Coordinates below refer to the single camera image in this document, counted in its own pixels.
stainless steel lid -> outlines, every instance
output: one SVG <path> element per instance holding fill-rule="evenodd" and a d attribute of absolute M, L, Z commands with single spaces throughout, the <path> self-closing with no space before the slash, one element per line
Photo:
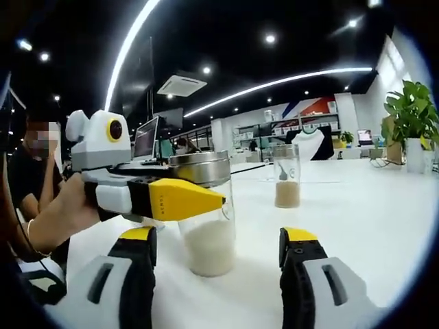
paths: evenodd
<path fill-rule="evenodd" d="M 276 145 L 273 148 L 273 156 L 275 158 L 298 158 L 299 146 L 297 144 Z"/>
<path fill-rule="evenodd" d="M 228 152 L 204 152 L 173 156 L 169 167 L 177 177 L 204 187 L 214 187 L 230 180 Z"/>

black shirt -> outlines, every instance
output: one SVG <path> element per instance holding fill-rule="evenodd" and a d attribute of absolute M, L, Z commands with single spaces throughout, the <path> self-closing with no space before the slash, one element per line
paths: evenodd
<path fill-rule="evenodd" d="M 43 190 L 47 160 L 35 160 L 27 152 L 23 144 L 19 145 L 8 162 L 8 181 L 12 203 L 19 208 L 21 202 L 29 194 L 39 200 Z M 54 197 L 59 193 L 58 185 L 62 177 L 58 166 L 54 166 Z"/>

white table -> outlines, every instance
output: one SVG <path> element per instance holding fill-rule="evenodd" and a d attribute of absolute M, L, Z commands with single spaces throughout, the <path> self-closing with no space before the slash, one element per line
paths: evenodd
<path fill-rule="evenodd" d="M 255 166 L 239 164 L 232 171 Z M 422 263 L 435 230 L 435 176 L 374 168 L 368 160 L 302 166 L 302 204 L 278 209 L 272 166 L 233 176 L 235 268 L 219 278 L 193 275 L 176 223 L 158 233 L 152 308 L 157 329 L 281 328 L 279 228 L 316 234 L 328 256 L 360 275 L 377 306 L 391 306 Z M 135 224 L 116 217 L 72 237 L 68 278 Z"/>

led light strip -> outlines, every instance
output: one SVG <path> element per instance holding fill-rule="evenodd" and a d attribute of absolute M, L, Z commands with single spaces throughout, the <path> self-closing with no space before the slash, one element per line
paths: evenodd
<path fill-rule="evenodd" d="M 301 75 L 295 75 L 292 77 L 286 77 L 284 79 L 280 79 L 280 80 L 276 80 L 276 81 L 271 81 L 268 82 L 267 84 L 261 84 L 259 86 L 250 88 L 250 89 L 246 89 L 243 91 L 240 91 L 239 93 L 227 96 L 225 98 L 221 98 L 217 101 L 214 101 L 213 103 L 207 104 L 205 106 L 202 106 L 201 108 L 198 108 L 197 110 L 194 110 L 192 112 L 189 112 L 188 114 L 185 115 L 185 118 L 190 117 L 191 115 L 194 115 L 195 113 L 199 113 L 203 110 L 206 110 L 207 108 L 211 108 L 212 106 L 218 105 L 220 103 L 223 103 L 225 101 L 229 101 L 233 98 L 248 94 L 248 93 L 252 93 L 254 91 L 257 90 L 261 90 L 267 87 L 271 87 L 277 84 L 283 84 L 285 82 L 290 82 L 290 81 L 294 81 L 294 80 L 300 80 L 300 79 L 305 79 L 307 77 L 317 77 L 319 75 L 330 75 L 330 74 L 338 74 L 338 73 L 349 73 L 349 72 L 371 72 L 372 68 L 371 67 L 351 67 L 351 68 L 346 68 L 346 69 L 332 69 L 332 70 L 326 70 L 326 71 L 319 71 L 319 72 L 313 72 L 313 73 L 306 73 L 306 74 L 301 74 Z"/>
<path fill-rule="evenodd" d="M 130 31 L 128 32 L 123 44 L 122 48 L 119 52 L 119 55 L 117 56 L 116 64 L 114 69 L 112 70 L 111 80 L 110 80 L 110 86 L 108 86 L 107 91 L 107 98 L 105 100 L 105 111 L 110 110 L 110 104 L 112 95 L 115 91 L 117 80 L 119 79 L 119 74 L 122 69 L 123 62 L 125 62 L 125 58 L 131 48 L 131 45 L 136 38 L 136 35 L 139 33 L 140 28 L 148 18 L 148 16 L 151 14 L 152 10 L 156 7 L 157 3 L 160 0 L 147 0 L 147 3 L 145 4 L 145 7 L 143 7 L 140 14 L 137 16 L 136 20 L 132 24 L 132 27 L 130 28 Z"/>

white flower pot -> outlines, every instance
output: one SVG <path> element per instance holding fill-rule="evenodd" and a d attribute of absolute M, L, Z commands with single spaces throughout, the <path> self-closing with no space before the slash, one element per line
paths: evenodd
<path fill-rule="evenodd" d="M 419 138 L 407 138 L 405 141 L 405 159 L 407 172 L 424 172 L 424 152 Z"/>
<path fill-rule="evenodd" d="M 430 175 L 433 173 L 433 163 L 435 158 L 434 151 L 423 151 L 424 155 L 424 174 Z"/>

